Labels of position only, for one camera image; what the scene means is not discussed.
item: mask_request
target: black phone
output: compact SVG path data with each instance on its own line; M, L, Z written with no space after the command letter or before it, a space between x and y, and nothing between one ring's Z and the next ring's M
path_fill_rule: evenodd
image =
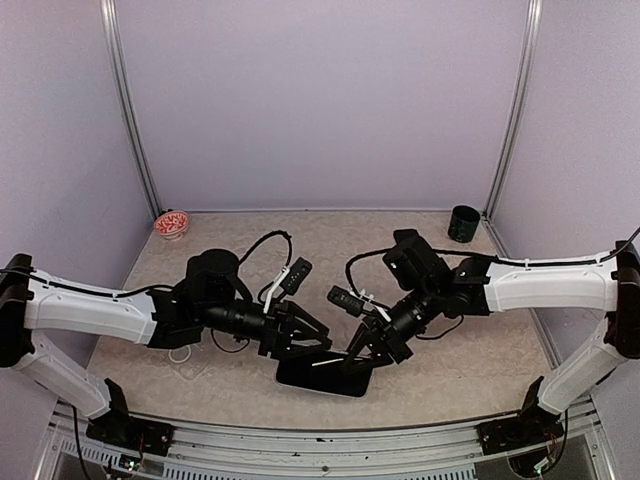
M340 365L347 357L342 352L317 352L302 357L281 360L276 381L291 387L348 397L363 397L367 393L372 369L345 375Z

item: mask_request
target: marble surface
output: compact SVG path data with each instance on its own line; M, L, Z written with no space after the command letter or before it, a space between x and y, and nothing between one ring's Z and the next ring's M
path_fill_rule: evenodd
M331 328L334 346L344 348L358 326L326 299L332 285L346 287L344 264L353 255L393 244L397 228L416 228L434 247L495 253L480 227L473 242L461 245L446 235L447 213L421 212L286 212L194 214L189 231L177 242L152 235L131 272L127 288L149 283L176 283L192 255L227 248L239 256L261 235L284 229L293 236L294 259L303 256L313 271L295 300ZM241 269L257 292L282 266L286 243L269 240ZM459 259L448 258L454 265ZM353 269L358 288L378 300L402 297L381 259L370 258ZM452 325L436 319L427 331L435 335ZM227 348L235 342L216 338ZM374 372L361 399L342 398L279 385L277 362L256 354L252 345L229 355L216 349L208 334L193 348L192 358L172 364L167 352L102 337L89 369L111 378L125 392L129 408L168 418L214 424L293 428L359 429L425 425L514 410L529 384L549 370L527 311L468 317L445 338L411 340L414 356L401 365ZM176 351L179 359L183 352Z

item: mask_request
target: white wall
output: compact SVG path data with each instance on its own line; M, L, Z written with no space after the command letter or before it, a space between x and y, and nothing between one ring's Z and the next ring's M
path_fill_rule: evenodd
M0 264L116 287L148 235L99 3L0 0ZM86 362L92 337L52 338ZM0 471L29 478L55 397L0 371Z
M117 2L164 205L482 207L527 3Z
M640 4L544 2L540 41L513 164L496 217L512 255L611 249L640 224ZM567 356L601 316L541 317ZM640 471L640 364L594 399L622 480Z

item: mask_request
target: small bowl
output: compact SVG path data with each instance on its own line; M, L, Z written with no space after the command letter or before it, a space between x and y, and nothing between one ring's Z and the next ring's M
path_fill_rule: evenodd
M182 238L188 226L189 215L180 210L174 210L160 215L153 224L153 229L162 238L173 241Z

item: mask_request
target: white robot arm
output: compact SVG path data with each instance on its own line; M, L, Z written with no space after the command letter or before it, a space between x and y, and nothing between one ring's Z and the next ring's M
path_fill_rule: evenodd
M333 287L328 299L354 316L365 316L341 368L355 373L412 355L407 342L439 315L490 315L518 308L582 307L602 310L593 334L550 374L534 382L515 419L479 426L487 454L521 448L558 436L560 414L571 402L630 359L640 359L640 260L631 240L613 252L557 260L510 260L432 249L415 230L394 232L396 245L354 260L384 254L400 288L409 293L384 314L365 311L367 299ZM467 256L449 268L439 256Z
M87 436L125 448L166 455L172 427L129 415L122 389L100 379L58 349L41 329L122 338L150 348L174 349L201 340L204 328L260 342L274 359L328 350L329 329L290 301L311 270L298 259L280 278L275 302L253 302L238 278L238 257L208 250L192 257L176 286L133 292L83 285L33 270L18 254L0 275L0 367L10 367L65 399L89 419Z

